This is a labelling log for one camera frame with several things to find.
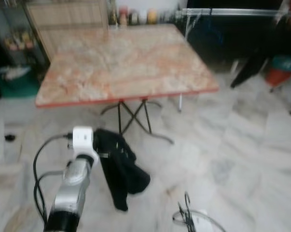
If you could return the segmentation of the green plastic basket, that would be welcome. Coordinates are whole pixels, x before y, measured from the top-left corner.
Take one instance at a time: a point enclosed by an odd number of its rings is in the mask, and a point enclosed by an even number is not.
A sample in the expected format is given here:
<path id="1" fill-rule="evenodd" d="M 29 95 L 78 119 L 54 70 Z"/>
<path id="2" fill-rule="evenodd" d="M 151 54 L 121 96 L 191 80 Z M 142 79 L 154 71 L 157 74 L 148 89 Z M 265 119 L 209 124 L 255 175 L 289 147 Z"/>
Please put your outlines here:
<path id="1" fill-rule="evenodd" d="M 0 94 L 4 99 L 19 99 L 37 95 L 40 82 L 30 66 L 0 68 Z"/>

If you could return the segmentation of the black jacket with ribbed hem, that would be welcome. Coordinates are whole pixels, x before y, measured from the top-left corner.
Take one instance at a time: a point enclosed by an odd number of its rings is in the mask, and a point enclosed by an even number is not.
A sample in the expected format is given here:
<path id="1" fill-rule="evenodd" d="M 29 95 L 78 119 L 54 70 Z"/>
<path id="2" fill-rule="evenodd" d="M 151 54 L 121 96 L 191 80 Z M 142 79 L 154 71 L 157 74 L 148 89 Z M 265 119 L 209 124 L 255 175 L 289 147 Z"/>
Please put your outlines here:
<path id="1" fill-rule="evenodd" d="M 110 130 L 104 132 L 103 141 L 107 157 L 99 158 L 100 164 L 114 207 L 127 212 L 128 195 L 142 193 L 148 187 L 151 176 L 136 165 L 136 154 L 120 133 Z"/>

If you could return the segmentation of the jar with red lid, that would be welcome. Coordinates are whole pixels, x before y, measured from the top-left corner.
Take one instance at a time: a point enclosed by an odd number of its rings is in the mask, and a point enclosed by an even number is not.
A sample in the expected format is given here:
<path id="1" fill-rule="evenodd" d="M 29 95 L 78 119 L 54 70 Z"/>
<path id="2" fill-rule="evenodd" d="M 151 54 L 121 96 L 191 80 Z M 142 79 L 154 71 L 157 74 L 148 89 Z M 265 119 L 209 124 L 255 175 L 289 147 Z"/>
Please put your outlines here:
<path id="1" fill-rule="evenodd" d="M 117 24 L 121 27 L 128 25 L 128 6 L 119 6 L 117 9 Z"/>

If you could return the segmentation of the dark metal shelf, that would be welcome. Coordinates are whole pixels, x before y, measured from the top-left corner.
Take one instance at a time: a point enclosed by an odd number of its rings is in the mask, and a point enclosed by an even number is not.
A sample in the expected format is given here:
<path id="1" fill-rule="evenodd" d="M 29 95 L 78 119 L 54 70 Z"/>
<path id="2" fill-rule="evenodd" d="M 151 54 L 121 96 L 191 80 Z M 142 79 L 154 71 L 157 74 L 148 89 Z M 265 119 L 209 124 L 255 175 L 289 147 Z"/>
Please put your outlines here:
<path id="1" fill-rule="evenodd" d="M 48 68 L 48 60 L 25 3 L 25 0 L 0 0 L 0 68 L 29 66 L 42 73 Z"/>

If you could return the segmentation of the silver metal clothes rack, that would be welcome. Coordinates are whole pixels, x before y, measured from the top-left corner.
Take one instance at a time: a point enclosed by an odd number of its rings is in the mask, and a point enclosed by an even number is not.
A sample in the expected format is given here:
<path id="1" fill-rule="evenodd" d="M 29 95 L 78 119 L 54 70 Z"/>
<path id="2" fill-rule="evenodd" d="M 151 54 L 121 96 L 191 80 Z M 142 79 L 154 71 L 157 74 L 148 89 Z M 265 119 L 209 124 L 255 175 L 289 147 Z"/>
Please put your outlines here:
<path id="1" fill-rule="evenodd" d="M 265 10 L 265 9 L 235 9 L 235 8 L 185 8 L 179 11 L 183 22 L 189 22 L 194 15 L 270 15 L 277 18 L 291 17 L 289 10 Z M 188 33 L 183 32 L 185 40 L 188 40 Z M 267 60 L 272 60 L 276 55 L 291 55 L 290 53 L 277 53 L 269 55 Z"/>

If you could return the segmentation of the black shirt with green logo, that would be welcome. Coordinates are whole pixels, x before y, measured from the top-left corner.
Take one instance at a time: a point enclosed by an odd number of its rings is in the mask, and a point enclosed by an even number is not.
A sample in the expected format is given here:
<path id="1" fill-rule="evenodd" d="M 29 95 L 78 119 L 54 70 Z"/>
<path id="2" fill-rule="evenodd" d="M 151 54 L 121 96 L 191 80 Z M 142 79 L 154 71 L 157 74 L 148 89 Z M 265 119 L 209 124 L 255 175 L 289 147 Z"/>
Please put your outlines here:
<path id="1" fill-rule="evenodd" d="M 262 47 L 256 49 L 255 52 L 247 60 L 247 64 L 245 64 L 245 66 L 240 70 L 238 75 L 236 75 L 230 87 L 235 88 L 240 84 L 244 83 L 252 76 L 259 73 L 259 71 L 262 69 L 263 64 L 266 62 L 268 56 L 269 51 L 267 48 Z"/>

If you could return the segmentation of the orange round toy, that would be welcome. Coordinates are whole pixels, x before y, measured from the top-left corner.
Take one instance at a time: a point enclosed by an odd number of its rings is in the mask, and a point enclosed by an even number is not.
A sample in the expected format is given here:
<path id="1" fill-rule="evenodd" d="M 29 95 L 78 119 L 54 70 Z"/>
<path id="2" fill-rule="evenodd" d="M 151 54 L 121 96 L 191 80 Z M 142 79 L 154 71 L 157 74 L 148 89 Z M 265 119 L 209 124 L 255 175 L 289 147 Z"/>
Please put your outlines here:
<path id="1" fill-rule="evenodd" d="M 146 24 L 152 25 L 158 23 L 158 12 L 156 9 L 147 10 L 147 18 L 145 20 Z"/>

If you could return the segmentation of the red bucket with teal bag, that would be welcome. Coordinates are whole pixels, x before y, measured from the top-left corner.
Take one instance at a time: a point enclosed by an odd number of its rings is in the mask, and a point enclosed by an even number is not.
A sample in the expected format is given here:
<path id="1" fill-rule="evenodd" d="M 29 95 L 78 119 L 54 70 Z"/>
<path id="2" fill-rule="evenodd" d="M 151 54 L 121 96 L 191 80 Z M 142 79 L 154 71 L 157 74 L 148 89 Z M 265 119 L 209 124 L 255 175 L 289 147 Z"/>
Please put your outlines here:
<path id="1" fill-rule="evenodd" d="M 291 56 L 277 55 L 271 60 L 271 67 L 266 75 L 266 83 L 276 87 L 291 78 Z"/>

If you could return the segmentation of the marble top folding table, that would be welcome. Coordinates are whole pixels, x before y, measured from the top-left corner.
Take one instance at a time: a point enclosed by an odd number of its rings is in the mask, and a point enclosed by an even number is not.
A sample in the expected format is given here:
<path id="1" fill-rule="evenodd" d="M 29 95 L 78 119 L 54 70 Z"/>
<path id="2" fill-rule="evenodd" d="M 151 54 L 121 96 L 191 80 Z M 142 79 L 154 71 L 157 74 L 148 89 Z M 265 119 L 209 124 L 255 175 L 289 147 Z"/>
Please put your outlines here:
<path id="1" fill-rule="evenodd" d="M 213 93 L 213 74 L 172 24 L 120 29 L 67 29 L 35 98 L 37 108 L 105 103 L 125 111 L 125 133 L 134 123 L 149 136 L 172 142 L 152 130 L 148 102 L 163 97 Z"/>

